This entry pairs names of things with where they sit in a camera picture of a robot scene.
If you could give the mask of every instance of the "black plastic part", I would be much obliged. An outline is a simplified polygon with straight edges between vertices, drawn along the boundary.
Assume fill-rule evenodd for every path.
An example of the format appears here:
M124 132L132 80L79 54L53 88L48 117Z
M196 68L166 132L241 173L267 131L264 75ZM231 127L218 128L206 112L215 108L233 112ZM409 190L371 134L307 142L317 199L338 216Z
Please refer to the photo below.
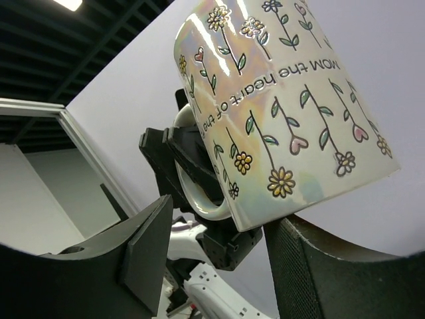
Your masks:
M177 107L179 110L181 110L188 103L185 90L182 88L175 91L175 99L177 101Z
M220 205L223 194L198 128L166 129L164 140L192 181L201 186L214 204Z
M146 129L140 137L139 149L155 172L159 194L171 195L174 208L182 212L193 212L186 200L175 168L173 152L163 143L163 130Z
M215 268L233 271L262 238L261 228L239 233L208 228L197 236L205 254Z
M34 256L0 245L0 318L155 316L172 216L171 197L165 196L61 255Z
M183 288L174 290L169 297L170 305L167 308L167 313L170 313L178 307L181 307L187 302L188 299L189 297L186 295L186 292L183 290Z
M114 208L120 220L126 221L128 219L126 212L122 209L120 204L116 201L115 197L111 194L109 189L105 186L105 184L100 184L100 188L104 192L106 198L108 198L108 201L111 203L112 207Z
M372 251L296 215L264 233L280 318L425 318L425 252Z

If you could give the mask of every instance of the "flower stem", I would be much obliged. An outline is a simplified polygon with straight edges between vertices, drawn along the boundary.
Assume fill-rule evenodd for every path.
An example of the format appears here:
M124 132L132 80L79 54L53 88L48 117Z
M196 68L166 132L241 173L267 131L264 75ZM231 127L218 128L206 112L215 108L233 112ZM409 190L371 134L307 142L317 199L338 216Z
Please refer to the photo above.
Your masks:
M292 135L292 137L294 137L294 135L295 135L295 134L294 134L294 131L292 130L292 127L291 127L291 126L290 126L290 124L288 123L288 117L286 116L286 113L285 113L284 109L283 109L283 108L282 108L282 106L280 105L280 103L279 103L279 100L278 100L278 97L277 97L277 96L275 96L275 97L274 97L274 101L278 103L278 108L279 108L279 110L282 112L282 114L284 115L286 125L288 126L288 128L289 128L289 130L290 130L290 133L291 133L291 135Z
M304 23L307 25L307 20L305 19L305 15L303 15L303 19L304 19ZM310 31L311 35L313 36L313 38L316 40L317 44L319 45L319 48L321 48L321 45L320 45L319 41L317 40L316 36L314 35L313 31L311 29L309 31Z
M266 47L264 45L261 44L260 42L260 35L257 35L256 37L258 44L260 45L261 49L263 49L264 53L266 53L266 56L269 60L272 60L272 58L270 57L270 54L268 53Z
M215 143L215 140L212 140L212 142L214 143L214 148L216 148L217 147L217 144ZM224 166L224 162L223 162L223 159L221 158L220 152L218 153L218 158L220 158L220 162L221 162L221 165L223 167L223 180L225 179L225 176L227 176L228 182L229 183L232 183L230 181L230 177L227 174L227 169L226 169L226 166Z
M355 93L354 93L354 91L353 91L353 88L351 88L350 82L348 82L348 81L347 81L347 83L348 83L348 85L349 85L349 87L350 87L351 94L354 94L354 95L355 95ZM375 130L375 128L372 126L371 121L369 120L369 118L368 118L368 117L367 117L367 115L365 114L365 111L363 110L363 107L361 106L361 104L360 104L359 99L357 98L357 96L356 96L356 102L357 102L357 105L359 106L359 108L360 108L361 112L362 112L362 113L363 113L363 115L365 116L365 118L366 118L367 122L369 123L369 126L371 127L372 131L375 133L375 135L376 135L377 137L379 137L379 135L378 135L379 131L377 132L377 131Z
M262 134L262 132L261 132L260 128L258 127L257 121L255 120L255 117L254 117L254 115L252 114L252 111L251 111L251 110L250 110L250 115L251 115L251 117L252 117L252 120L254 121L254 125L255 125L256 129L258 130L258 133L259 133L259 135L260 135L260 137L261 137L261 140L262 140L262 142L263 142L263 144L264 144L264 147L266 148L266 151L267 151L267 154L268 154L268 158L269 158L269 160L270 160L270 164L272 164L272 168L273 168L274 170L276 170L276 169L275 169L275 167L274 167L272 154L270 153L270 150L268 149L268 146L267 146L266 141L264 141L263 134Z
M311 93L311 91L310 91L310 89L308 88L308 86L307 86L306 84L304 84L304 86L305 86L305 89L309 92L309 94L310 94L310 96L311 96L311 99L313 100L313 103L314 103L314 105L316 106L317 111L319 112L320 117L321 117L321 119L323 120L323 123L325 124L325 127L326 127L326 129L327 129L327 131L328 131L328 134L329 134L329 140L330 140L330 141L331 141L331 143L332 143L333 149L334 149L337 153L339 153L338 147L337 147L337 145L335 144L335 141L334 141L334 140L333 140L333 138L332 138L331 130L329 129L329 126L327 125L327 122L326 122L325 116L323 116L323 113L321 112L321 110L320 110L320 108L319 108L319 104L317 103L316 99L314 98L314 95Z
M335 91L336 95L338 95L339 100L340 100L340 101L341 101L341 103L344 105L344 108L347 110L347 112L348 112L348 114L349 114L349 117L350 117L351 121L353 122L353 124L354 124L354 125L356 125L356 122L354 121L354 118L353 118L353 116L351 115L351 112L350 112L350 110L348 109L347 105L345 104L345 102L344 102L343 98L341 97L341 95L339 95L338 91L337 91L337 90L333 87L333 84L334 84L334 83L332 83L332 81L331 81L331 79L330 79L330 78L328 78L328 80L329 80L329 83L331 84L331 86L332 86L333 90Z
M288 40L289 40L289 41L291 41L291 43L292 43L292 39L291 39L291 37L290 37L290 34L289 34L289 33L288 33L288 31L286 30L285 25L284 25L284 24L282 23L282 21L280 20L279 13L275 12L274 14L275 14L275 15L276 15L276 17L278 18L278 20L279 20L279 22L280 22L280 25L281 25L281 26L282 26L282 28L284 29L285 34L286 34L286 36L287 36ZM295 50L295 51L297 51L297 48L295 48L295 45L294 45L294 44L292 44L292 47L294 48L294 50Z
M211 87L212 93L215 95L215 89L214 89L214 87L213 87L213 83L211 82L210 77L209 77L209 75L208 75L207 68L205 67L204 61L202 61L202 66L203 66L203 68L204 68L204 72L205 72L205 74L207 75L207 80L208 80L208 83L210 84L210 87Z
M224 33L223 27L221 27L221 33L223 34L223 39L224 39L224 42L226 43L227 49L229 50L230 55L232 56L233 63L236 66L236 69L238 69L239 75L242 75L241 71L239 70L239 66L238 66L238 62L236 61L236 57L234 56L233 51L232 51L232 49L231 49L231 47L230 47L230 45L227 41L226 33Z
M189 80L187 73L185 73L185 76L186 76L187 83L189 84L189 88L191 88L191 81ZM198 105L197 97L195 96L195 92L193 92L193 91L189 91L189 92L193 94L193 97L192 96L191 97L195 101L195 104L198 108L199 113L202 114L202 111L201 111L201 109L199 108L199 105Z
M239 154L238 146L236 145L236 143L234 142L234 140L233 140L232 136L230 135L230 132L228 131L227 126L226 126L226 131L227 131L228 137L230 138L230 140L232 141L232 143L236 146L236 153L238 153L238 154Z

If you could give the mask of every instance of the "pink heart flower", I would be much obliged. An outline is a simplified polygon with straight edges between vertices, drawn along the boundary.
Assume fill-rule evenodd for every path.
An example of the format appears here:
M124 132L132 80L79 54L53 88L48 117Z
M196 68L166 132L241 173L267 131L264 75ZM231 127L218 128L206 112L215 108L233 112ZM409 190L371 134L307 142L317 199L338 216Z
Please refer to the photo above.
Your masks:
M195 61L202 62L204 59L204 48L201 47L198 49L198 53L195 54Z
M367 141L369 139L369 135L366 131L357 124L353 125L353 136L359 143L363 142L363 140Z
M292 136L290 151L292 155L298 155L302 148L308 148L308 141L298 136Z
M307 11L301 5L299 5L298 3L295 3L294 5L295 5L295 8L298 10L298 12L301 15L306 15L307 14Z

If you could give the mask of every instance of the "white wall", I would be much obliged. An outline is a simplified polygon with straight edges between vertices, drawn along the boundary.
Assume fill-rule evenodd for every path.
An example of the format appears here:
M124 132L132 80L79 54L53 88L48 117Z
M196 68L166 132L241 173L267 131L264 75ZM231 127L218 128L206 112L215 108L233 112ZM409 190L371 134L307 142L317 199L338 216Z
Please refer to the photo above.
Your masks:
M0 144L0 242L41 255L83 240L19 148Z
M26 157L84 238L120 220L100 188L102 181L77 149Z
M425 248L425 2L309 0L402 165L402 171L300 215L348 241L405 255ZM194 5L176 0L68 106L116 179L139 208L158 192L137 149L146 127L170 126L182 87L173 60L177 30ZM231 278L273 311L270 267L262 244Z

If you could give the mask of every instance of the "mug handle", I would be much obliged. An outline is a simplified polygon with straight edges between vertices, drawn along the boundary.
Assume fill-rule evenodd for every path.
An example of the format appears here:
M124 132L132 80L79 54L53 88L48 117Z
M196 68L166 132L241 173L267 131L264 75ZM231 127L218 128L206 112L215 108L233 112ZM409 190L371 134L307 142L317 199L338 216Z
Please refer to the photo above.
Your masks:
M176 116L173 126L181 128L196 124L191 106L186 104ZM227 200L224 198L220 206L215 205L205 194L199 185L193 183L185 170L175 161L177 175L179 176L181 188L187 198L187 201L193 210L202 218L209 221L221 221L231 217L230 208Z

